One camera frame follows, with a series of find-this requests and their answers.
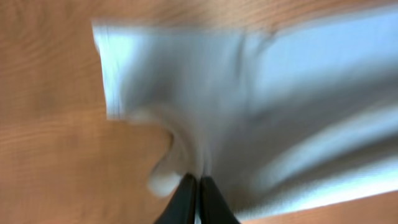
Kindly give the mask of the light blue printed t-shirt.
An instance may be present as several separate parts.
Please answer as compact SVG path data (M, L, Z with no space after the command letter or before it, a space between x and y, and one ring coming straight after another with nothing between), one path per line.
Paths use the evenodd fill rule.
M397 190L397 5L273 34L96 21L109 119L172 135L165 197L209 175L240 220Z

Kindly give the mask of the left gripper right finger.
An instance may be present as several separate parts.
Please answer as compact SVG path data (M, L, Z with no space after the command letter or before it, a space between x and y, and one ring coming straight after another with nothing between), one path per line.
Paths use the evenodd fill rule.
M211 177L202 177L199 189L199 212L202 224L240 224Z

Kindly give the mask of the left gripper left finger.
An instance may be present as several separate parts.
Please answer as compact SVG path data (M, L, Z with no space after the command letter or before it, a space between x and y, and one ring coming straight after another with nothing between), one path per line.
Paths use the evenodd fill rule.
M154 224L194 224L196 193L196 178L191 174L186 174Z

